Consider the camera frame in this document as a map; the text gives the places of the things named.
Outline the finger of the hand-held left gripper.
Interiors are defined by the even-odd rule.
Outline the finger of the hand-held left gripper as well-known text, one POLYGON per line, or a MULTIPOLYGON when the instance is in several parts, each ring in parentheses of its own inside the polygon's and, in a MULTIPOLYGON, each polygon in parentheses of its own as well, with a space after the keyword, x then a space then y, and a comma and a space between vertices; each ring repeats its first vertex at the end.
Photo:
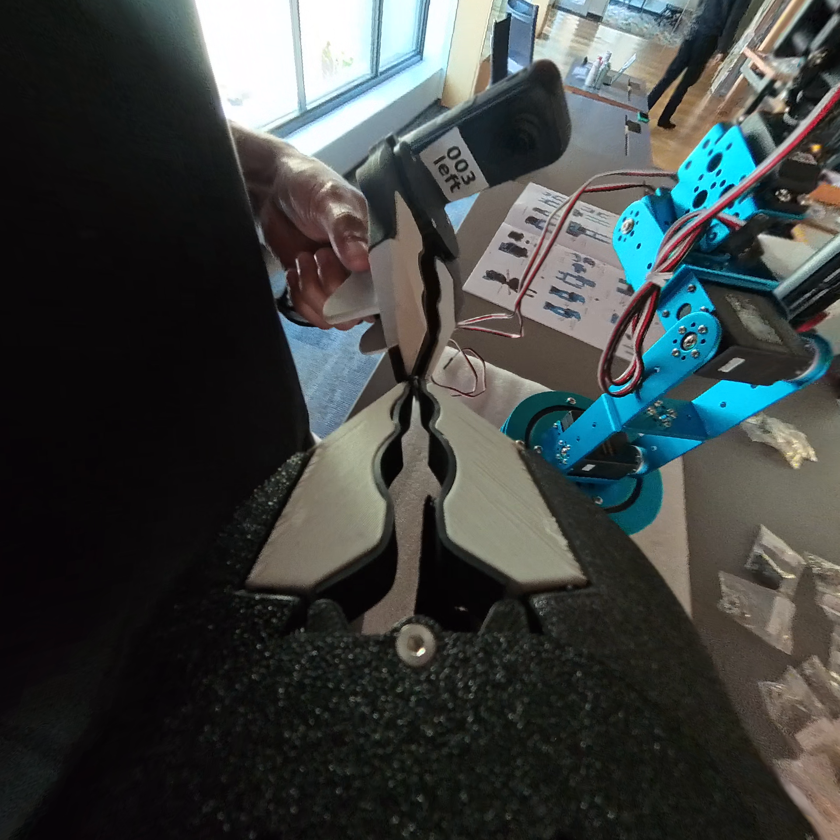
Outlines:
POLYGON ((463 284, 458 267, 455 266, 453 275, 450 265, 441 258, 424 256, 420 266, 426 334, 418 356, 418 377, 428 381, 455 331, 462 305, 463 284))
POLYGON ((374 295, 379 311, 363 333, 363 354, 384 353, 393 379, 406 382, 428 366, 433 332, 429 321, 421 258, 424 242, 405 198, 394 194, 395 234, 371 253, 374 295))

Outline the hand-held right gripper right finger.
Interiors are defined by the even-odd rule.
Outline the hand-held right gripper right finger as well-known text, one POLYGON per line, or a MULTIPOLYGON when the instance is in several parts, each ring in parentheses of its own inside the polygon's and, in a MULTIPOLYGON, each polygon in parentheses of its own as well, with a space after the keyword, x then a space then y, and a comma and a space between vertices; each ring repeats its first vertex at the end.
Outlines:
POLYGON ((439 385, 420 384, 420 414, 440 485, 423 515, 420 612, 483 621, 506 599, 585 588, 524 447, 439 385))

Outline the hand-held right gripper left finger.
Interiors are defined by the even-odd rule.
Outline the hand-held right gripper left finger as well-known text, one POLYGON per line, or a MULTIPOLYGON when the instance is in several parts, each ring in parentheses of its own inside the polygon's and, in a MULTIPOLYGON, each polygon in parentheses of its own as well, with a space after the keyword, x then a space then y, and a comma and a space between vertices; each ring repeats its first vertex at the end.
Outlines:
POLYGON ((413 388, 395 386, 316 444, 245 581, 251 592, 328 599, 359 617, 396 577, 392 483, 413 388))

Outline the blue toy robot arm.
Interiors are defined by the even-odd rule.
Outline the blue toy robot arm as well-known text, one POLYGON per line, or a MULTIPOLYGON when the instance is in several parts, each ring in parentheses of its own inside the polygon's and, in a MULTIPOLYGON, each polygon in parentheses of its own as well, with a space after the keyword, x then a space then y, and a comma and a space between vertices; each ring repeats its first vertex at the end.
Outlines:
POLYGON ((803 201, 838 140, 838 87, 711 129, 671 188, 620 214, 612 244, 633 296, 597 371, 601 396, 525 399, 501 431, 629 534, 656 519, 666 464, 817 382, 817 331, 838 301, 838 236, 798 255, 803 201))

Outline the person's left hand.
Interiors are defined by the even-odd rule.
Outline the person's left hand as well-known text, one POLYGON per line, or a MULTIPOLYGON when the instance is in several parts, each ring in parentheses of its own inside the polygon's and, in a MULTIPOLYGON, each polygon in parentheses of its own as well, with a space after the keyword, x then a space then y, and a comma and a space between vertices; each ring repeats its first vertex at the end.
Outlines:
POLYGON ((369 270, 369 213, 359 189, 327 164, 268 133, 228 124, 248 199, 287 276, 292 310, 330 330, 327 300, 369 270))

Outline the white foam sheet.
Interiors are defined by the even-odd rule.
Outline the white foam sheet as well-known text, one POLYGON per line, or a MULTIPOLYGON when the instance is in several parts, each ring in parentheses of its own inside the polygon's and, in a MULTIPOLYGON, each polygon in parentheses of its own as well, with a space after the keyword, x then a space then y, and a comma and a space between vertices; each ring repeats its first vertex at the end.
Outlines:
MULTIPOLYGON (((544 385, 490 364, 485 392, 477 397, 455 395, 455 399, 500 426, 525 397, 546 391, 544 385)), ((383 634, 414 614, 424 503, 427 497, 436 497, 439 492, 439 483, 427 464, 427 442, 415 406, 413 424, 401 440, 403 467, 390 486, 398 549, 395 580, 391 590, 356 622, 363 634, 383 634)), ((660 475, 664 497, 657 518, 632 539, 663 577, 686 614, 692 616, 682 461, 665 465, 660 475)))

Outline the printed instruction leaflet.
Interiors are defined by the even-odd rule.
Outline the printed instruction leaflet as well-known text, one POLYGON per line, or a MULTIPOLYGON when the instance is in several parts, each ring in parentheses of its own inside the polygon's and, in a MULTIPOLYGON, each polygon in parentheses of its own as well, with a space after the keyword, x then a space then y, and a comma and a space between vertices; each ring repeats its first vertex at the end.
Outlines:
MULTIPOLYGON (((464 291, 493 311, 514 309, 524 270, 546 220, 567 196, 529 183, 512 205, 464 291)), ((598 350, 606 346, 634 291, 613 250, 618 216, 579 201, 521 304, 524 318, 598 350)))

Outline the large office window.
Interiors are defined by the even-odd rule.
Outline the large office window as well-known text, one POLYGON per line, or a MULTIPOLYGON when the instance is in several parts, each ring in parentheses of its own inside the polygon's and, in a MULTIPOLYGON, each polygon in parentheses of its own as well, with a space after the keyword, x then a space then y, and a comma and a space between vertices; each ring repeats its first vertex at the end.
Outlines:
POLYGON ((224 115, 287 136, 424 58, 430 1, 197 1, 224 115))

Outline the scattered clear screw bags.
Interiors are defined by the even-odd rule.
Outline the scattered clear screw bags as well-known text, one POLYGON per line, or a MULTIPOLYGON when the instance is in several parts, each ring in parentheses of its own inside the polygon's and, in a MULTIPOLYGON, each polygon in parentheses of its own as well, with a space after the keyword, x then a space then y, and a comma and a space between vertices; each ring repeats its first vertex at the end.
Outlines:
POLYGON ((794 550, 760 524, 743 573, 718 574, 718 609, 776 651, 795 651, 795 597, 803 578, 814 586, 815 606, 831 626, 827 658, 817 654, 758 682, 759 698, 790 758, 773 769, 800 805, 818 838, 838 838, 839 676, 838 563, 794 550))

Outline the person's black shirt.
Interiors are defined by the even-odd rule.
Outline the person's black shirt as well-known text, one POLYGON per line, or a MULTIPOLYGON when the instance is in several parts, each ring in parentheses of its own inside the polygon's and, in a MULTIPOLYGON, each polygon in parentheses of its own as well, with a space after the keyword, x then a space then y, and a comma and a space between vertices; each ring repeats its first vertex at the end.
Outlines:
POLYGON ((193 2, 2 2, 2 838, 307 440, 193 2))

